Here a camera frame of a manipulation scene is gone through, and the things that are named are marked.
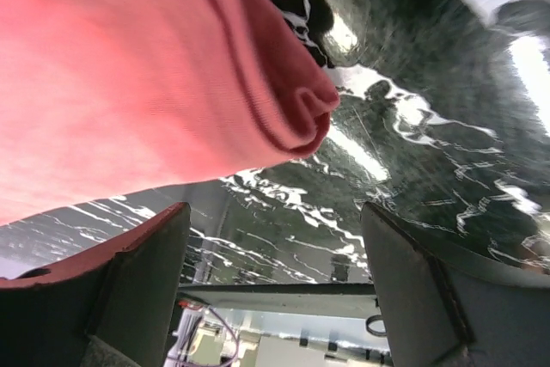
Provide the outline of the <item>pink t shirt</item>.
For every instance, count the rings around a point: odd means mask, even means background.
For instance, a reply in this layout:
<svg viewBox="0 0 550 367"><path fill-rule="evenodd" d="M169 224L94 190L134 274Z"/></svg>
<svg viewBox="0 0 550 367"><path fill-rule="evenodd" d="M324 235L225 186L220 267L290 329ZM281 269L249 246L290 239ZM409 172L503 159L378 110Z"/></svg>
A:
<svg viewBox="0 0 550 367"><path fill-rule="evenodd" d="M310 156L338 104L271 0L1 0L1 221Z"/></svg>

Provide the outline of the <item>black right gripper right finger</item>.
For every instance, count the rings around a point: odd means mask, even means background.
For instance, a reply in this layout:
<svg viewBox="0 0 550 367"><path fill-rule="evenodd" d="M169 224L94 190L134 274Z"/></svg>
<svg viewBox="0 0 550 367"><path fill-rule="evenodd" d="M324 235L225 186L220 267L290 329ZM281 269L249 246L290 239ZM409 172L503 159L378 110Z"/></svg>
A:
<svg viewBox="0 0 550 367"><path fill-rule="evenodd" d="M367 203L364 246L397 366L547 366L549 277Z"/></svg>

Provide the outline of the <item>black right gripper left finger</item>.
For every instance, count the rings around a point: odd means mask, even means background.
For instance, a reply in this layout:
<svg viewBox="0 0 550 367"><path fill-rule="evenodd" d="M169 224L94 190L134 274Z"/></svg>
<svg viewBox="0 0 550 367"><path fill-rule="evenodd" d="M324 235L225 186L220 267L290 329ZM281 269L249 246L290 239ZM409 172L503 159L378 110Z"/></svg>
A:
<svg viewBox="0 0 550 367"><path fill-rule="evenodd" d="M171 205L121 235L1 280L3 366L161 366L190 229Z"/></svg>

